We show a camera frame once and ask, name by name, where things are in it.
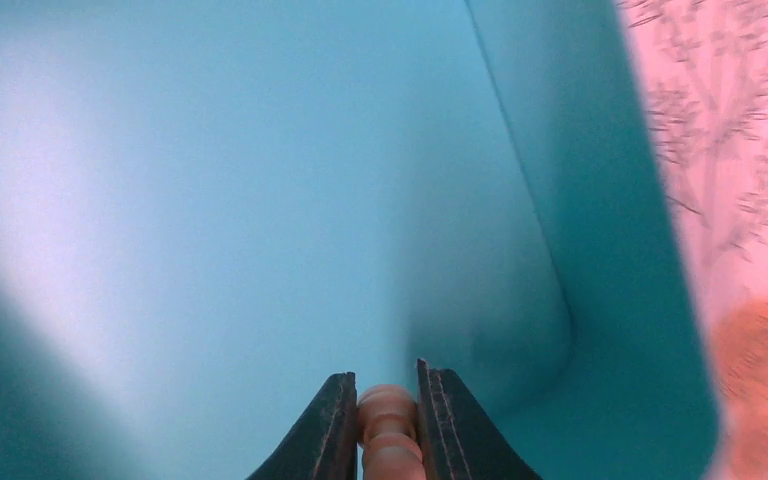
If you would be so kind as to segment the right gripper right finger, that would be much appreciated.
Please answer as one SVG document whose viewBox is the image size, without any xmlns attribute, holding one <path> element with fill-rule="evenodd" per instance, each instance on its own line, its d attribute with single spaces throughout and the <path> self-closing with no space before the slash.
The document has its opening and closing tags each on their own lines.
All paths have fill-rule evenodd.
<svg viewBox="0 0 768 480">
<path fill-rule="evenodd" d="M 418 439 L 433 480 L 541 480 L 452 369 L 417 360 Z"/>
</svg>

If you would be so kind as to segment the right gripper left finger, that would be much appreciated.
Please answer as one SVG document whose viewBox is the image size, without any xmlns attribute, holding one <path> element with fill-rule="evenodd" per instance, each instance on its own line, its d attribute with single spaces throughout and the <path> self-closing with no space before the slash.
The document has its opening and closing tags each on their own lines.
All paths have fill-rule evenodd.
<svg viewBox="0 0 768 480">
<path fill-rule="evenodd" d="M 247 480 L 354 480 L 357 436 L 355 374 L 333 374 Z"/>
</svg>

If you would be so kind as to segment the light wooden chess piece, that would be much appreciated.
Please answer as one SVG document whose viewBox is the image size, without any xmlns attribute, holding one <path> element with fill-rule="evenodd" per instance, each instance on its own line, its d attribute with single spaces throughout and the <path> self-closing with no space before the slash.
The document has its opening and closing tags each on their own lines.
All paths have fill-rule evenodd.
<svg viewBox="0 0 768 480">
<path fill-rule="evenodd" d="M 425 480 L 411 394 L 398 385 L 376 385 L 361 394 L 357 407 L 363 479 Z"/>
</svg>

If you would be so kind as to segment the teal plastic tray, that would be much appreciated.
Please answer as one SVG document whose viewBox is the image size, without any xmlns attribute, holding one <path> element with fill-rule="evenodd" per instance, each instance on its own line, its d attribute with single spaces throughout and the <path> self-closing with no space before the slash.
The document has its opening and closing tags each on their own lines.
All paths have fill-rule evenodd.
<svg viewBox="0 0 768 480">
<path fill-rule="evenodd" d="M 0 479 L 243 479 L 452 368 L 546 479 L 718 412 L 610 1 L 0 1 Z"/>
</svg>

